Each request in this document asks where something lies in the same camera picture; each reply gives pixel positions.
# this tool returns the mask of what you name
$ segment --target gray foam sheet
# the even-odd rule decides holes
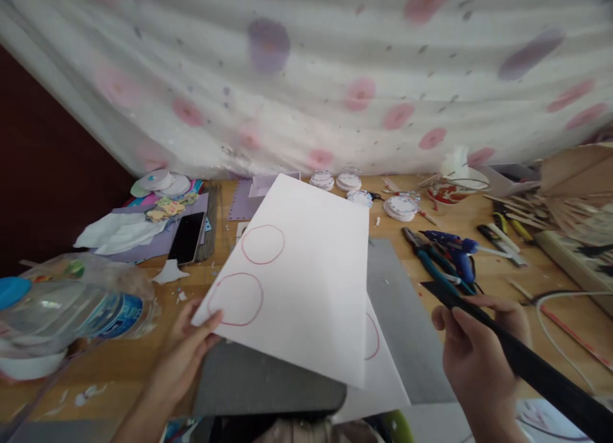
[[[443,345],[407,271],[390,241],[371,242],[368,295],[411,403],[455,402],[443,371]]]
[[[443,372],[443,346],[411,279],[390,241],[370,242],[368,295],[411,403],[454,402]],[[222,342],[204,362],[193,414],[332,414],[343,404],[346,391],[345,384],[238,343]]]

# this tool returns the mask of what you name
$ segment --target paper cup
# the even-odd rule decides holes
[[[437,178],[428,188],[428,196],[436,203],[455,205],[477,191],[487,191],[490,187],[487,176],[475,169],[469,170],[470,175],[466,179]]]

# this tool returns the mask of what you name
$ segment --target purple foam sheet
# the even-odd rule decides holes
[[[234,191],[234,198],[228,213],[228,221],[251,220],[254,217],[259,205],[249,199],[249,189],[252,183],[253,180],[251,179],[242,179],[236,185],[236,191]]]
[[[201,194],[200,197],[196,200],[193,205],[185,206],[185,211],[179,215],[179,217],[189,215],[192,213],[200,213],[205,212],[209,202],[208,194]],[[132,207],[122,207],[113,209],[113,213],[144,213],[147,210],[150,210],[152,206],[132,206]],[[170,246],[172,245],[172,241],[174,240],[174,234],[177,232],[177,228],[179,227],[179,220],[169,222],[166,225],[166,228],[159,233],[157,236],[153,238],[151,243],[147,245],[138,245],[134,248],[131,248],[127,252],[116,253],[115,255],[104,255],[106,258],[111,261],[116,262],[135,262],[135,261],[144,261],[150,258],[154,258],[156,256],[167,255],[170,251]],[[204,243],[204,228],[202,228],[203,233],[200,237],[200,244]]]

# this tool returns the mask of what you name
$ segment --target plastic water bottle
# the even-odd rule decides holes
[[[32,356],[57,354],[77,338],[139,338],[159,313],[155,301],[78,280],[0,279],[0,336]]]

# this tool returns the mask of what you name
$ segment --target red circle outline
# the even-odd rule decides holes
[[[258,263],[258,262],[253,261],[249,256],[247,256],[247,253],[245,251],[245,241],[247,240],[247,236],[249,234],[251,234],[253,231],[255,231],[256,229],[260,229],[261,227],[266,227],[266,226],[273,227],[273,228],[277,229],[277,231],[279,231],[281,233],[281,237],[283,238],[283,246],[281,247],[281,250],[279,251],[279,253],[277,253],[276,257],[272,258],[270,261],[263,262],[263,263]],[[274,260],[279,258],[279,255],[281,253],[283,253],[284,248],[285,248],[285,234],[277,226],[273,226],[273,225],[261,225],[261,226],[255,227],[251,231],[247,232],[245,234],[245,236],[243,237],[243,240],[241,241],[241,249],[243,250],[243,255],[245,255],[245,258],[247,258],[247,261],[252,262],[253,264],[270,264],[270,263],[272,263]]]
[[[262,297],[260,298],[260,307],[258,307],[257,311],[255,311],[255,315],[253,316],[253,318],[251,320],[249,320],[245,324],[231,324],[231,323],[228,323],[228,322],[221,321],[221,325],[247,326],[247,325],[249,325],[251,322],[253,322],[255,320],[257,315],[260,313],[260,310],[262,309],[262,305],[264,304],[264,289],[262,288],[262,284],[260,283],[260,280],[256,276],[254,276],[253,274],[250,274],[250,273],[234,273],[234,274],[230,274],[230,275],[225,276],[219,282],[217,282],[217,285],[215,285],[215,288],[213,289],[213,293],[211,294],[211,297],[209,298],[209,301],[206,303],[206,309],[209,312],[209,316],[213,315],[213,312],[211,311],[211,301],[215,297],[215,292],[217,291],[217,288],[228,277],[233,277],[235,275],[241,275],[241,274],[248,275],[249,277],[253,277],[255,279],[255,281],[257,282],[257,286],[260,288],[260,293],[262,294]]]
[[[366,315],[368,315],[368,318],[370,319],[370,321],[372,322],[372,326],[375,329],[375,333],[377,333],[377,349],[375,350],[375,353],[372,354],[370,357],[365,358],[364,360],[370,360],[372,359],[375,355],[377,355],[377,353],[379,352],[379,330],[377,329],[377,324],[375,323],[375,321],[372,319],[372,317],[370,316],[370,314],[368,312],[366,312]]]

